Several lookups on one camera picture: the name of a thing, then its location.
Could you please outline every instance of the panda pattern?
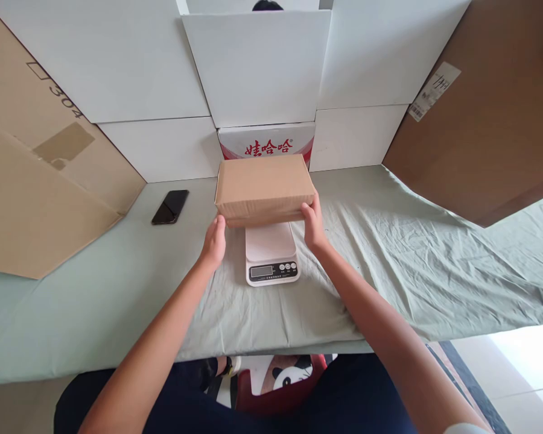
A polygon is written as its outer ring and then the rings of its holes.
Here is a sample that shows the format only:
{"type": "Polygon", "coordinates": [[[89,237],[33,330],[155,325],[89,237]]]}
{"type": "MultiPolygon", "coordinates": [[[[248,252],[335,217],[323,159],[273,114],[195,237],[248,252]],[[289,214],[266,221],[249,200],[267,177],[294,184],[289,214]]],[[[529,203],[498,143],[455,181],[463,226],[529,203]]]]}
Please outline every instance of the panda pattern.
{"type": "Polygon", "coordinates": [[[273,368],[271,372],[275,382],[273,390],[305,380],[312,374],[312,360],[309,355],[300,356],[294,366],[273,368]]]}

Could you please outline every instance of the smartphone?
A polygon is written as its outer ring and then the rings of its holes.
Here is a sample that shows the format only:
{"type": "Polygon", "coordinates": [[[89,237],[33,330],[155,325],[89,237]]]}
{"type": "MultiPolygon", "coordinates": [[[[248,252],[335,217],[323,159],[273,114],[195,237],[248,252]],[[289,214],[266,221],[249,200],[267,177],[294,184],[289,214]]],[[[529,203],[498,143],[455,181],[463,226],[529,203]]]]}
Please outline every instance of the smartphone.
{"type": "Polygon", "coordinates": [[[157,210],[151,224],[174,224],[177,222],[189,190],[173,190],[167,193],[163,203],[157,210]]]}

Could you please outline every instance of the light green tablecloth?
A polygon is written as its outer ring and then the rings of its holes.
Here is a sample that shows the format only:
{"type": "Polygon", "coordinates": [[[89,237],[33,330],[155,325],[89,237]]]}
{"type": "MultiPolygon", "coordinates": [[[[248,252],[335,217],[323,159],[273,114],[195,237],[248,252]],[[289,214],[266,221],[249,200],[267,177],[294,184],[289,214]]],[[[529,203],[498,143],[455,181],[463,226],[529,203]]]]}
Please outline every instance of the light green tablecloth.
{"type": "MultiPolygon", "coordinates": [[[[543,200],[481,229],[382,166],[312,178],[331,242],[424,339],[543,324],[543,200]]],[[[0,383],[116,366],[196,260],[215,183],[149,184],[123,221],[42,281],[0,274],[0,383]],[[191,192],[179,222],[151,226],[175,189],[191,192]]],[[[178,360],[369,350],[303,244],[303,223],[292,225],[302,276],[262,288],[245,281],[244,231],[227,229],[178,360]]]]}

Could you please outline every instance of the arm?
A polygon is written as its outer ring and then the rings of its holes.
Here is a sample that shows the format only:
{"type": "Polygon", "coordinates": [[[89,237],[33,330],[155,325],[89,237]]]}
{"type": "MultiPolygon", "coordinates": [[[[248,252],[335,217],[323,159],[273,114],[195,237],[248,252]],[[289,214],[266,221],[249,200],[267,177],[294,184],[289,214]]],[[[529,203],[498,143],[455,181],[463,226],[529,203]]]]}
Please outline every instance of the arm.
{"type": "Polygon", "coordinates": [[[199,259],[109,379],[79,434],[141,433],[212,274],[225,252],[225,219],[217,216],[199,259]]]}
{"type": "Polygon", "coordinates": [[[328,242],[317,192],[302,212],[306,244],[386,368],[418,431],[442,434],[457,423],[487,430],[406,320],[328,242]]]}

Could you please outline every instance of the kitchen scale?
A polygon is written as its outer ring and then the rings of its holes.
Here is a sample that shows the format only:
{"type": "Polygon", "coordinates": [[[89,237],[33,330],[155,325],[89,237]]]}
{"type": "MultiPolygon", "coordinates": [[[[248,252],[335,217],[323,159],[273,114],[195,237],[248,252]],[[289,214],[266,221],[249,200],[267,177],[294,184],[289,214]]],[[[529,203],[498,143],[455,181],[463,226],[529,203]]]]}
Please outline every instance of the kitchen scale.
{"type": "Polygon", "coordinates": [[[246,227],[246,279],[251,286],[289,283],[300,277],[290,223],[246,227]]]}

